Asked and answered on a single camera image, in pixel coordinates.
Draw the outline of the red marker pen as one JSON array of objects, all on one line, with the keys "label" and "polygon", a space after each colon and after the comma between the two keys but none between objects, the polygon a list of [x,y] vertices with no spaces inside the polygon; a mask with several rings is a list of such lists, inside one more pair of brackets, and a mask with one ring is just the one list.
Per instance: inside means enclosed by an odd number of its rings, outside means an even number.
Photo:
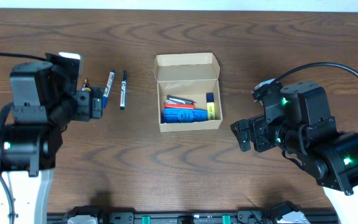
[{"label": "red marker pen", "polygon": [[195,105],[165,103],[164,108],[194,110]]}]

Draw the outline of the blue utility knife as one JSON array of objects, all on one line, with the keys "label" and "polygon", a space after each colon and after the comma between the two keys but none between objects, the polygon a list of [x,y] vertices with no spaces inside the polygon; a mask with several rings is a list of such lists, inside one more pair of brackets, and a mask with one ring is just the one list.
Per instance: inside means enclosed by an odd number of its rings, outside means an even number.
[{"label": "blue utility knife", "polygon": [[164,110],[164,123],[193,123],[208,120],[208,112],[196,109],[167,108]]}]

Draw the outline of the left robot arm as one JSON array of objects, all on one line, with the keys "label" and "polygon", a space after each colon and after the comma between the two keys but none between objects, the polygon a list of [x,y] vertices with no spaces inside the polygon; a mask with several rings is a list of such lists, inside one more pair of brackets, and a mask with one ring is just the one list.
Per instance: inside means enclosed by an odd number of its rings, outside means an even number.
[{"label": "left robot arm", "polygon": [[0,112],[0,223],[46,223],[56,155],[72,121],[102,117],[100,88],[77,90],[82,61],[52,55],[12,68]]}]

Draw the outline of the yellow highlighter pen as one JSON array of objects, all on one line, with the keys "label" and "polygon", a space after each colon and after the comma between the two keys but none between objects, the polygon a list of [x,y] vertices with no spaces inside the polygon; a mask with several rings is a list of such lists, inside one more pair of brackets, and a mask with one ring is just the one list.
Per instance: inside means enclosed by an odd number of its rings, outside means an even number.
[{"label": "yellow highlighter pen", "polygon": [[206,94],[206,105],[208,112],[208,120],[216,119],[213,93]]}]

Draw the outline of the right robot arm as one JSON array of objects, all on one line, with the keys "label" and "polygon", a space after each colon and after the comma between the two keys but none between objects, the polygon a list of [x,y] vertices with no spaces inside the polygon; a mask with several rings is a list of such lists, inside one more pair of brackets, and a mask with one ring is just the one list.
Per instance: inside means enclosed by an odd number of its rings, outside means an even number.
[{"label": "right robot arm", "polygon": [[341,223],[358,223],[358,133],[339,132],[327,94],[315,82],[266,84],[262,115],[231,124],[243,152],[279,147],[315,178]]}]

